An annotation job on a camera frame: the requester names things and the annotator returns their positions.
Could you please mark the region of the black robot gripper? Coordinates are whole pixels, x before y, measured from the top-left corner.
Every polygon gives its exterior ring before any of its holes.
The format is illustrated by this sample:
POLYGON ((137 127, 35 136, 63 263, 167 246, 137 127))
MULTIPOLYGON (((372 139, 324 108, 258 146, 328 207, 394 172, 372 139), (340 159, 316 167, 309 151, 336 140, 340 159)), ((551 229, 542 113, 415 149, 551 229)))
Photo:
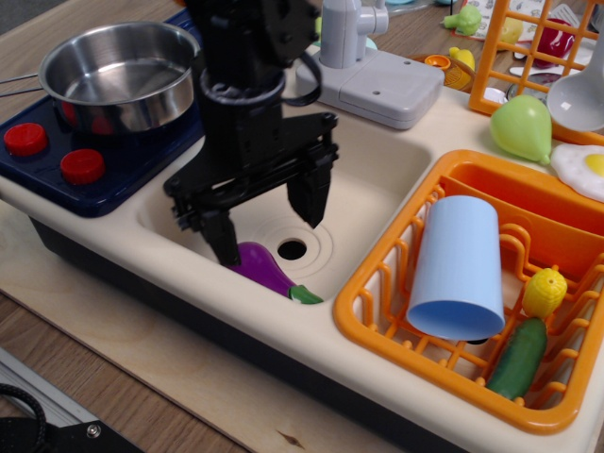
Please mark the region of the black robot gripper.
POLYGON ((294 117, 282 112, 285 76, 268 88, 213 83, 207 71, 196 93, 205 129, 201 150, 171 176, 164 191, 183 229, 200 231, 224 266, 241 264, 229 210, 285 184, 294 212, 311 228, 324 218, 338 123, 327 111, 294 117))

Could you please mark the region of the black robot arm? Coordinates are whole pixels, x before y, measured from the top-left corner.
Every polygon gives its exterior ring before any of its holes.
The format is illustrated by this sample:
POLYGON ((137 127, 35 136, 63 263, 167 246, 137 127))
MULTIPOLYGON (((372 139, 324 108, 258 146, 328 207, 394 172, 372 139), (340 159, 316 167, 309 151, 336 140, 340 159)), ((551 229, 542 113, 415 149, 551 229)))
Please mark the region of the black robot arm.
POLYGON ((321 95, 308 53, 319 12, 306 1, 190 1, 187 10, 202 39, 192 69, 204 141, 164 191, 179 225, 199 232, 221 264, 237 265, 232 208, 285 186, 309 226, 324 217, 337 118, 282 112, 321 95))

